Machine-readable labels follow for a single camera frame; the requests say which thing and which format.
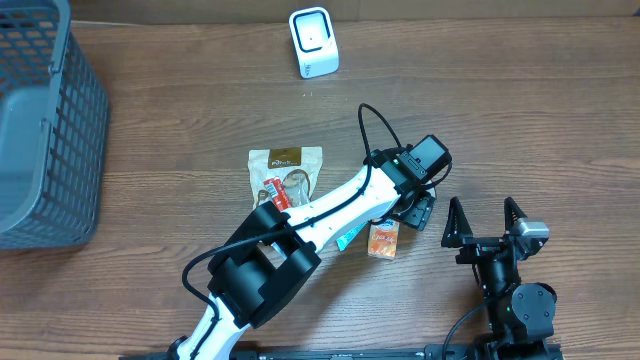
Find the red snack bar packet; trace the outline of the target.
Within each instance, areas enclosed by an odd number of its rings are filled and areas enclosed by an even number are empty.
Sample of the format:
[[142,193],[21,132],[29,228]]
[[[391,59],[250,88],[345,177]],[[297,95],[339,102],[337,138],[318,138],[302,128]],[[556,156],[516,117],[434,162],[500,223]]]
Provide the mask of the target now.
[[288,197],[283,182],[279,177],[273,177],[265,180],[264,187],[279,211],[292,207],[291,200]]

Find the teal orange snack packet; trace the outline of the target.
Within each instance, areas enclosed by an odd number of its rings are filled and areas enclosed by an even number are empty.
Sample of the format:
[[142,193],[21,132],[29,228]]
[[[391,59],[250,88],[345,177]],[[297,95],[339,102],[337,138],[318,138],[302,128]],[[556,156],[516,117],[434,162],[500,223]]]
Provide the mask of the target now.
[[353,242],[353,240],[360,234],[360,232],[368,225],[367,222],[364,222],[351,230],[347,231],[345,234],[340,236],[336,240],[337,247],[340,251],[345,251],[346,248]]

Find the orange small carton box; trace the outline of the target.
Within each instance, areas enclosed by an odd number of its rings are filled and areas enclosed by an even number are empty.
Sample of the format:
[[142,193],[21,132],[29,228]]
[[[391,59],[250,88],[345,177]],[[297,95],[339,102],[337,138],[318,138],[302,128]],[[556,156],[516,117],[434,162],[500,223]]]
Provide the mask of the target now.
[[371,225],[368,237],[368,255],[393,260],[396,257],[399,227],[400,224],[393,219]]

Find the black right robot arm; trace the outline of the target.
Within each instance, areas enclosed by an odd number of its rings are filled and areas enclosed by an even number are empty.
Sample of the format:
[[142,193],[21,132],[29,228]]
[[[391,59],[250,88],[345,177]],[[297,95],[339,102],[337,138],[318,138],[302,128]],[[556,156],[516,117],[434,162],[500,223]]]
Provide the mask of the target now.
[[554,334],[557,294],[546,283],[524,283],[517,265],[536,255],[550,238],[550,228],[529,218],[508,197],[504,200],[505,231],[499,237],[476,237],[460,200],[449,203],[441,245],[455,248],[458,264],[469,265],[482,291],[483,303],[463,315],[449,330],[441,357],[447,359],[451,340],[469,318],[484,311],[490,331],[478,335],[457,353],[457,359],[561,359]]

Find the beige brown snack pouch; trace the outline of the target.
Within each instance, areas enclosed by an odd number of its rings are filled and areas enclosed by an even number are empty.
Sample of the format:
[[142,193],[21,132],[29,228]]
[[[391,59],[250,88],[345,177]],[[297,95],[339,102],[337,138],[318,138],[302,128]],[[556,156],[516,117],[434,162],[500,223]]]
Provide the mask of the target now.
[[253,208],[272,202],[264,181],[273,177],[282,180],[292,207],[310,203],[322,164],[321,147],[250,150],[247,167]]

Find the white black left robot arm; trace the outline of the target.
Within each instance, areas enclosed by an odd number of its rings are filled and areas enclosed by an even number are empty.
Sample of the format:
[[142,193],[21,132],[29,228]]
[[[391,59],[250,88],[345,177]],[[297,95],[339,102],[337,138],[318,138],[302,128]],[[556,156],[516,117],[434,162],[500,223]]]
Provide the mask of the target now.
[[248,328],[279,313],[319,266],[324,247],[357,225],[415,207],[451,169],[447,151],[391,148],[369,153],[349,182],[303,206],[254,209],[221,247],[193,258],[183,286],[206,305],[170,359],[227,359]]

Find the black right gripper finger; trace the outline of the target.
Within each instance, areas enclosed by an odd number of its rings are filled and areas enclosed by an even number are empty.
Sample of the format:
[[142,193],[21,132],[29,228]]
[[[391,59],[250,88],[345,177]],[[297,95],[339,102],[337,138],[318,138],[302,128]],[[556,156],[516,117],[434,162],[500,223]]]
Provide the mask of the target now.
[[447,223],[441,239],[441,246],[445,248],[460,248],[470,243],[473,232],[464,213],[458,197],[449,202]]
[[505,231],[511,232],[517,221],[521,218],[525,218],[526,214],[520,209],[512,197],[507,197],[504,200],[504,217]]

